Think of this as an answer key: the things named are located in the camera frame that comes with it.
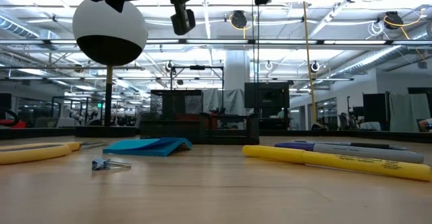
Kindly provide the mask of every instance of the support column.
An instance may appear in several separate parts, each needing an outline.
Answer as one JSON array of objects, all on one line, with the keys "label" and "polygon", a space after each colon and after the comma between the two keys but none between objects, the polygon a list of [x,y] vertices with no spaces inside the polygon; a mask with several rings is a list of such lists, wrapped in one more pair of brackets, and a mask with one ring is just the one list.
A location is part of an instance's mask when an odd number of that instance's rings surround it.
[{"label": "support column", "polygon": [[104,125],[111,125],[111,96],[113,92],[113,67],[107,66],[107,87],[105,89],[105,118]]},{"label": "support column", "polygon": [[225,89],[244,91],[244,83],[249,82],[250,60],[248,51],[227,51],[225,58]]}]

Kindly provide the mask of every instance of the white pillar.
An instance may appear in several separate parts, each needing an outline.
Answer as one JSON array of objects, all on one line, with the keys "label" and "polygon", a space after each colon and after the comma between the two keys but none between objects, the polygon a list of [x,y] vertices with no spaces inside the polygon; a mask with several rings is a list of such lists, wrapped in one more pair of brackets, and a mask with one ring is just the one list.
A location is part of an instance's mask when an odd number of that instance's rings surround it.
[{"label": "white pillar", "polygon": [[249,82],[249,73],[248,51],[228,50],[225,58],[225,89],[244,90],[244,83]]}]

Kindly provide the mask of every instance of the red object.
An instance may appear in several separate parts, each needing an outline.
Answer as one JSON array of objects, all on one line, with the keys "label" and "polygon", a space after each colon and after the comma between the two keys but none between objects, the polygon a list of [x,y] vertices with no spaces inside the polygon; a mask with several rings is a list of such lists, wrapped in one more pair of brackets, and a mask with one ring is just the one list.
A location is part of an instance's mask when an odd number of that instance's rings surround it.
[{"label": "red object", "polygon": [[[4,123],[13,123],[14,120],[13,119],[0,119],[0,125],[4,124]],[[26,122],[24,121],[19,121],[17,125],[11,127],[12,129],[22,129],[25,128]]]}]

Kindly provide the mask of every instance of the ceiling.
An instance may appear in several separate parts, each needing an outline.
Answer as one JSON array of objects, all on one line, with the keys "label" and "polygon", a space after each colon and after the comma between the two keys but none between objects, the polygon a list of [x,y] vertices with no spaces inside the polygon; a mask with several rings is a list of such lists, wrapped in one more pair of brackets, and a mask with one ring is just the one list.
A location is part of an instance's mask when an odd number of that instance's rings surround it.
[{"label": "ceiling", "polygon": [[[58,39],[74,39],[72,34],[72,18],[77,6],[83,0],[0,0],[0,18],[7,18],[20,26],[42,34],[49,30]],[[391,40],[405,39],[402,31],[382,28],[382,20],[387,11],[397,11],[405,24],[408,34],[429,21],[432,16],[430,0],[306,0],[307,24],[309,38],[314,40]],[[191,0],[187,2],[196,17],[196,27],[184,36],[177,36],[169,17],[174,14],[174,8],[169,0],[140,0],[133,4],[142,12],[147,22],[150,39],[199,38],[215,39],[274,39],[274,40],[304,40],[304,10],[302,0],[272,0],[265,6],[252,6],[252,0]],[[237,30],[230,23],[230,15],[234,10],[244,11],[250,29]],[[0,29],[1,39],[24,39],[10,31]],[[73,77],[77,80],[53,80],[65,87],[87,86],[88,88],[72,87],[72,90],[89,91],[104,90],[102,77],[106,71],[101,65],[91,61],[79,51],[76,45],[59,45],[56,50],[36,45],[0,45],[3,50],[0,64],[20,67],[49,67],[50,69],[12,70],[11,76]],[[347,62],[360,55],[379,48],[373,45],[344,46],[312,46],[310,60],[321,65],[318,76],[331,73]],[[261,47],[259,59],[257,46],[244,45],[209,45],[204,41],[199,45],[147,45],[143,54],[123,69],[114,71],[116,78],[143,78],[142,80],[119,80],[116,87],[122,92],[145,94],[151,89],[163,89],[169,80],[165,66],[168,61],[177,66],[189,65],[224,65],[227,50],[247,50],[248,61],[259,62],[260,78],[304,78],[307,75],[305,46],[274,46]],[[405,63],[415,60],[416,54],[393,60],[391,64]],[[84,71],[72,70],[71,67],[82,65],[94,67]],[[416,67],[407,68],[407,72],[416,71]],[[181,77],[207,77],[208,80],[184,81],[178,88],[221,88],[221,81],[211,70],[185,70]],[[303,81],[296,82],[293,87],[302,88]]]}]

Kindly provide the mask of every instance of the metal clip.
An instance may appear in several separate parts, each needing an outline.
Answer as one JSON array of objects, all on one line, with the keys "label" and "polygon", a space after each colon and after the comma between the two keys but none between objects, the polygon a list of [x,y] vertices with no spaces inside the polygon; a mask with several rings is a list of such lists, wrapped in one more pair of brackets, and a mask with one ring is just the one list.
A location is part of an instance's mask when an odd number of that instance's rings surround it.
[{"label": "metal clip", "polygon": [[101,159],[97,158],[92,161],[92,170],[106,170],[111,167],[121,167],[121,168],[131,168],[132,165],[130,163],[119,163],[115,161],[111,161],[111,159]]}]

